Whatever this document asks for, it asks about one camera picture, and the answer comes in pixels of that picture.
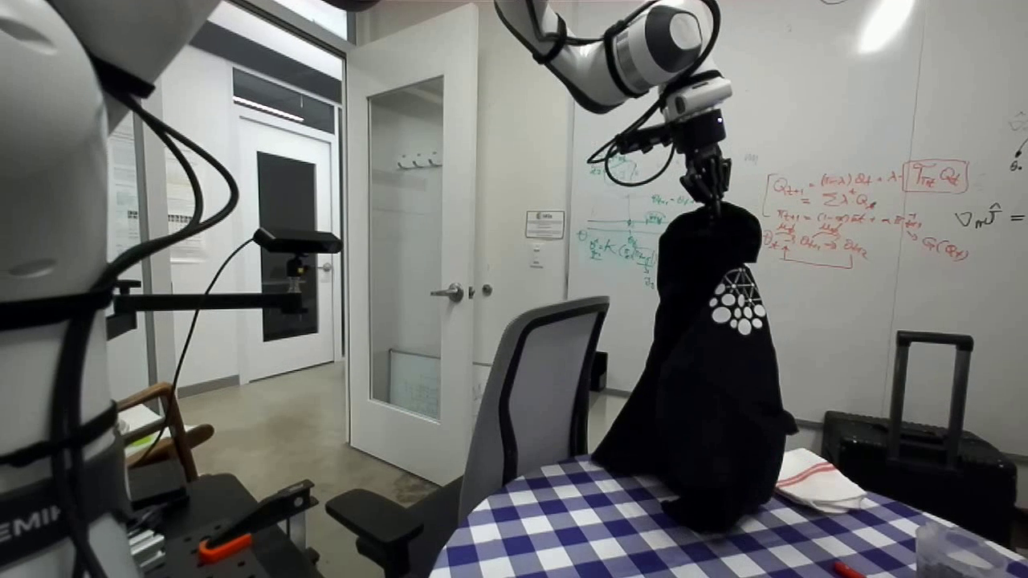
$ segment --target door handle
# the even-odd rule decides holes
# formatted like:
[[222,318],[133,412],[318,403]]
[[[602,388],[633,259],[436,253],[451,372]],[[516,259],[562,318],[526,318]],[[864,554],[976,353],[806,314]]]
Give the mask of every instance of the door handle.
[[433,290],[426,295],[442,295],[442,300],[451,300],[457,304],[457,302],[464,302],[464,286],[451,283],[445,290]]

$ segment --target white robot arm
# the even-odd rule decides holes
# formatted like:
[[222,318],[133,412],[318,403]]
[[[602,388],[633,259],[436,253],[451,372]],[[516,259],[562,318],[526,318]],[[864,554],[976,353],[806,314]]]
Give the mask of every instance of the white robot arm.
[[720,37],[717,0],[650,0],[615,23],[604,40],[575,40],[548,0],[495,0],[503,26],[546,65],[581,108],[610,114],[657,88],[656,108],[666,126],[644,130],[650,116],[621,131],[592,160],[676,146],[689,155],[684,187],[720,203],[729,160],[720,158],[723,122],[717,105],[731,83],[711,68]]

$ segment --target gray office chair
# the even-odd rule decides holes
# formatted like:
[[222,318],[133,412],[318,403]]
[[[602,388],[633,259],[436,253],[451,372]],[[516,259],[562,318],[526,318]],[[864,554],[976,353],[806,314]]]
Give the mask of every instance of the gray office chair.
[[586,452],[588,364],[608,300],[575,300],[515,318],[479,405],[466,476],[410,507],[348,492],[324,510],[358,534],[358,548],[395,575],[426,575],[460,522],[490,492],[546,464]]

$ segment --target cable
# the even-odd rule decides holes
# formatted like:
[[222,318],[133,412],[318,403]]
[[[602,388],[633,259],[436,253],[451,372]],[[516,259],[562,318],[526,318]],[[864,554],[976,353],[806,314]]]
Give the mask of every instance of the cable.
[[[70,436],[81,416],[81,387],[85,387],[93,318],[95,311],[86,311],[66,323],[65,348],[55,372],[51,412],[47,412],[47,434],[51,439],[59,439],[51,452],[55,497],[74,544],[74,578],[81,578],[85,572],[91,572],[93,578],[107,578],[74,501],[76,494],[74,482],[85,458],[85,446],[76,446],[76,439]],[[65,442],[74,442],[70,466],[65,464]]]
[[[118,253],[93,283],[93,290],[91,290],[93,295],[108,295],[118,274],[155,256],[157,252],[165,252],[176,240],[185,240],[207,227],[225,223],[237,205],[237,182],[208,152],[202,152],[197,142],[188,142],[185,135],[180,135],[176,130],[170,130],[157,116],[145,114],[133,97],[123,97],[123,95],[112,95],[112,97],[118,97],[133,114],[137,114],[147,122],[147,130],[170,147],[170,155],[185,172],[197,205],[192,205],[192,220],[180,233],[157,237],[157,240],[135,244],[133,252]],[[185,155],[173,142],[185,146],[202,160],[208,160],[222,174],[222,180],[228,182],[228,203],[207,223],[202,223],[202,187],[197,180],[192,163],[185,160]],[[47,418],[47,436],[55,442],[55,452],[51,452],[55,501],[60,503],[60,516],[65,516],[70,544],[74,544],[74,578],[85,578],[85,575],[107,578],[103,567],[91,546],[86,527],[81,522],[76,490],[74,490],[74,482],[85,469],[85,446],[74,439],[74,431],[81,429],[81,393],[85,393],[85,365],[86,365],[93,318],[95,318],[95,311],[85,311],[81,318],[66,323],[66,334],[65,334],[59,372],[55,372],[51,418]]]
[[[255,237],[240,240],[240,244],[222,259],[222,268],[215,271],[215,278],[211,278],[211,283],[207,286],[202,295],[211,295],[211,290],[217,286],[217,279],[222,279],[222,274],[228,271],[228,263],[230,263],[246,244],[255,244]],[[170,393],[180,388],[180,376],[184,376],[184,365],[185,365],[185,353],[188,353],[188,343],[192,343],[197,323],[199,323],[199,310],[192,311],[192,323],[188,323],[188,331],[185,331],[180,360],[176,360],[176,365],[173,365]],[[137,456],[137,464],[145,464],[145,458],[155,452],[157,442],[162,442],[162,431],[157,431],[157,436],[150,439],[150,446]]]
[[676,160],[676,155],[679,155],[679,152],[669,147],[669,160],[666,160],[651,178],[645,178],[645,180],[621,180],[621,178],[615,178],[610,160],[615,160],[617,155],[604,158],[604,174],[608,174],[608,180],[617,182],[617,187],[640,190],[640,187],[650,187],[650,182],[656,182],[657,178],[666,178],[669,168],[670,168],[670,160]]
[[145,244],[135,244],[135,249],[130,249],[126,253],[118,253],[107,271],[103,271],[103,279],[101,283],[115,283],[115,278],[118,274],[126,274],[126,271],[133,271],[135,263],[140,263],[140,259],[147,259],[147,256],[155,256],[157,252],[165,252],[165,249],[170,249],[170,244],[180,244],[180,240],[185,240],[185,237],[192,237],[192,236],[199,236],[202,233],[202,187],[199,187],[199,178],[197,178],[197,172],[192,172],[192,163],[185,160],[185,155],[173,146],[173,137],[162,130],[162,126],[155,126],[150,118],[150,114],[145,114],[133,97],[118,97],[118,104],[126,104],[165,146],[168,146],[168,152],[176,158],[176,163],[184,168],[184,174],[185,174],[185,180],[188,180],[188,190],[192,190],[192,217],[188,217],[188,223],[180,227],[180,233],[173,233],[173,236],[168,236],[168,237],[155,237],[155,240],[145,240]]
[[[696,70],[705,68],[705,61],[714,54],[714,45],[717,45],[717,40],[720,40],[720,20],[723,20],[723,15],[720,15],[720,3],[717,3],[717,0],[705,0],[705,8],[711,10],[711,20],[714,20],[711,42],[699,40],[699,45],[707,45],[707,51],[705,51],[684,75],[679,75],[679,80],[689,80],[690,75],[696,75]],[[615,180],[617,187],[645,187],[645,182],[657,180],[657,178],[670,168],[676,147],[670,147],[666,168],[663,168],[657,174],[651,174],[650,180],[640,180],[640,182],[623,182],[623,180],[617,180],[617,178],[610,174],[610,158],[617,158],[617,152],[615,152],[617,142],[625,137],[625,135],[633,135],[633,131],[640,131],[640,130],[650,122],[650,116],[663,105],[663,100],[666,100],[666,90],[663,90],[663,97],[651,100],[651,105],[650,105],[633,126],[625,126],[625,130],[617,131],[610,142],[604,142],[595,155],[588,155],[588,163],[604,163],[608,180]]]

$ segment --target blue and white checkered tablecloth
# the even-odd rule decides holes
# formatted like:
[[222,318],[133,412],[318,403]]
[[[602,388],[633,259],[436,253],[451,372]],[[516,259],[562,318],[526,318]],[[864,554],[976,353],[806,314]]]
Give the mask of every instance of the blue and white checkered tablecloth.
[[483,501],[442,546],[442,575],[831,575],[844,559],[860,575],[912,575],[914,531],[924,513],[868,497],[851,513],[801,513],[768,501],[731,537],[699,537],[676,523],[656,478],[615,478],[578,458],[546,466]]

